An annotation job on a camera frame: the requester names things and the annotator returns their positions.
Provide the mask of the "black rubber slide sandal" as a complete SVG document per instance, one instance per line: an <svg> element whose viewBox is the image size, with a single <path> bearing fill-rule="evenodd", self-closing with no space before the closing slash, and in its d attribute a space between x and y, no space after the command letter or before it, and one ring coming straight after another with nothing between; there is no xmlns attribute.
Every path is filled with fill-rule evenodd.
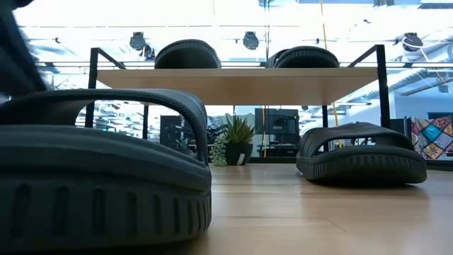
<svg viewBox="0 0 453 255"><path fill-rule="evenodd" d="M280 50L265 63L266 68L338 68L339 65L332 52L315 46Z"/></svg>
<svg viewBox="0 0 453 255"><path fill-rule="evenodd" d="M360 138L374 144L319 151L333 140ZM305 179L318 183L399 185L427 179L425 160L405 135L364 122L308 130L299 141L296 166Z"/></svg>
<svg viewBox="0 0 453 255"><path fill-rule="evenodd" d="M75 125L96 101L138 101L179 112L197 153ZM207 113L173 89L69 89L0 105L0 253L162 244L212 220Z"/></svg>
<svg viewBox="0 0 453 255"><path fill-rule="evenodd" d="M207 42L185 39L162 48L154 62L155 69L220 69L222 62Z"/></svg>

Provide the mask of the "black round ceiling fixture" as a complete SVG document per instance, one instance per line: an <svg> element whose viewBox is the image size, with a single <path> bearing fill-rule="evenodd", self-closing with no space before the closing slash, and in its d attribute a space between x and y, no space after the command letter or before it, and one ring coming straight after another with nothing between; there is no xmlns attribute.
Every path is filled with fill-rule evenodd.
<svg viewBox="0 0 453 255"><path fill-rule="evenodd" d="M143 32L133 32L130 37L130 47L134 50L140 51L143 45L146 44Z"/></svg>
<svg viewBox="0 0 453 255"><path fill-rule="evenodd" d="M417 33L405 33L401 42L403 43L403 49L408 52L416 52L424 46Z"/></svg>
<svg viewBox="0 0 453 255"><path fill-rule="evenodd" d="M259 46L259 39L253 31L246 31L243 37L243 46L248 50L256 50Z"/></svg>

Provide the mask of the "small potted succulent plant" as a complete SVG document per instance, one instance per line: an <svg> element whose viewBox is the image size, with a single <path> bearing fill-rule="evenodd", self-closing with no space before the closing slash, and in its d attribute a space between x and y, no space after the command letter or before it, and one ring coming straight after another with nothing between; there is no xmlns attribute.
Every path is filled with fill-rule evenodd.
<svg viewBox="0 0 453 255"><path fill-rule="evenodd" d="M214 166L243 166L253 150L254 127L236 115L226 118L222 133L214 140L210 159Z"/></svg>

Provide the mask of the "colourful patchwork quilt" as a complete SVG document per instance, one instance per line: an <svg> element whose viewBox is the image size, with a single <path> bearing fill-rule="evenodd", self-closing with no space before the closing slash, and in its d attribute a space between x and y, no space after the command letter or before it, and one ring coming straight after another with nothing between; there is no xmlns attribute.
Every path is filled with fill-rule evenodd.
<svg viewBox="0 0 453 255"><path fill-rule="evenodd" d="M435 119L411 117L414 150L429 160L453 158L453 116Z"/></svg>

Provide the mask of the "wooden shelf with black frame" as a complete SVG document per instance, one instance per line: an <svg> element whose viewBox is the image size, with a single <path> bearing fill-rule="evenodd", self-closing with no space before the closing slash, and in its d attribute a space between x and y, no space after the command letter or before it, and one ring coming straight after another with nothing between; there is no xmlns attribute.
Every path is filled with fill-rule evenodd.
<svg viewBox="0 0 453 255"><path fill-rule="evenodd" d="M302 69L127 69L99 47L90 52L88 86L114 89L178 89L208 105L327 106L371 81L379 85L381 125L390 126L385 49L375 45L341 68Z"/></svg>

